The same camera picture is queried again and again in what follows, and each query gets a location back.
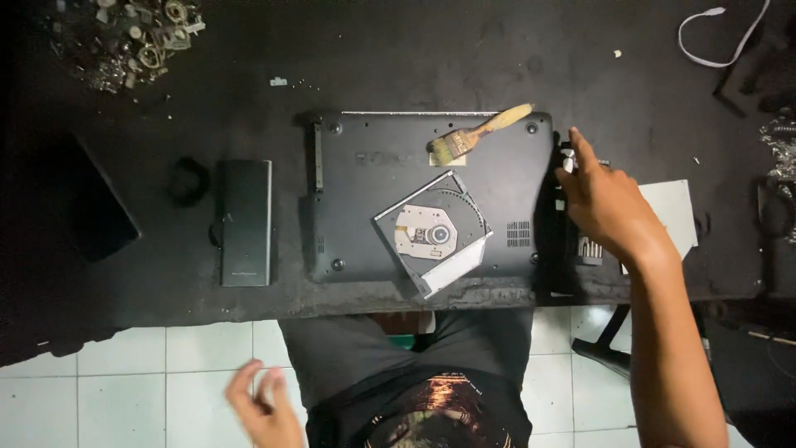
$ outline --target black workbench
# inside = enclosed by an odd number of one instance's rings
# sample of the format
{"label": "black workbench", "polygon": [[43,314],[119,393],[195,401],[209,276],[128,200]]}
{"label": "black workbench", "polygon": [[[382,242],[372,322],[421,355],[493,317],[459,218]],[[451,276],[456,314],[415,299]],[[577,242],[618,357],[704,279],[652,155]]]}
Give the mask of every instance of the black workbench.
{"label": "black workbench", "polygon": [[[677,48],[680,22],[714,2],[261,3],[205,5],[208,27],[193,48],[171,59],[170,71],[153,85],[118,95],[67,78],[47,39],[26,33],[30,24],[22,27],[10,88],[5,171],[12,174],[6,181],[13,184],[14,167],[47,139],[75,132],[143,238],[88,265],[63,255],[69,248],[51,238],[31,236],[30,226],[6,229],[4,257],[27,257],[29,267],[5,289],[15,319],[37,316],[37,325],[54,327],[146,327],[534,300],[522,278],[460,281],[429,301],[401,295],[393,283],[309,282],[298,217],[299,198],[307,194],[304,134],[295,117],[319,108],[495,111],[533,102],[552,114],[559,131],[577,125],[600,158],[639,183],[689,181],[702,237],[685,259],[693,300],[753,297],[762,288],[752,185],[774,164],[756,141],[769,118],[733,116],[711,97],[720,71],[694,65]],[[714,60],[729,57],[759,3],[732,5],[722,17],[693,22],[685,32],[689,48]],[[777,7],[770,20],[778,18]],[[273,77],[289,85],[271,87]],[[218,249],[208,238],[212,195],[178,209],[164,193],[171,165],[183,156],[211,169],[222,159],[274,161],[275,285],[219,286]],[[10,191],[4,210],[18,210],[24,195]],[[47,263],[31,268],[30,254],[42,251]],[[585,294],[535,297],[537,304],[626,300],[627,279],[615,261],[579,269]]]}

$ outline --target pile of screws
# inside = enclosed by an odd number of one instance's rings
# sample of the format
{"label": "pile of screws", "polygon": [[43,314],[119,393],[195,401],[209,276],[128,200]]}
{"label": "pile of screws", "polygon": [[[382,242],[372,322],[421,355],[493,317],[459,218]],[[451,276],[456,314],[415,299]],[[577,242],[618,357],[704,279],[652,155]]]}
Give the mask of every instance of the pile of screws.
{"label": "pile of screws", "polygon": [[98,90],[118,92],[168,72],[166,60],[191,47],[205,29],[199,7],[181,0],[57,0],[53,50],[72,74]]}

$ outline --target metal bracket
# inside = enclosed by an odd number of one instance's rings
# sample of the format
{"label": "metal bracket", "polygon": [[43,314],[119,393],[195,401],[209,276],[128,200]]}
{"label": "metal bracket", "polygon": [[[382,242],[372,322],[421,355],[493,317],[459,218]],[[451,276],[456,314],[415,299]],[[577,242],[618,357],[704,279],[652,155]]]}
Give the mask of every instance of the metal bracket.
{"label": "metal bracket", "polygon": [[315,129],[315,193],[323,193],[323,155],[321,152],[320,123],[312,123]]}

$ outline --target green object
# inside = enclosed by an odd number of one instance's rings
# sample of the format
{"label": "green object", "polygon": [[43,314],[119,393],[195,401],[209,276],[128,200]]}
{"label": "green object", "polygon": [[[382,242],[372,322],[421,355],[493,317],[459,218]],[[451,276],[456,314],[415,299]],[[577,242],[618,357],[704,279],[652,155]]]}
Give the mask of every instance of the green object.
{"label": "green object", "polygon": [[412,350],[412,346],[415,345],[415,335],[393,335],[387,336],[387,339],[389,339],[392,345],[397,345],[407,350]]}

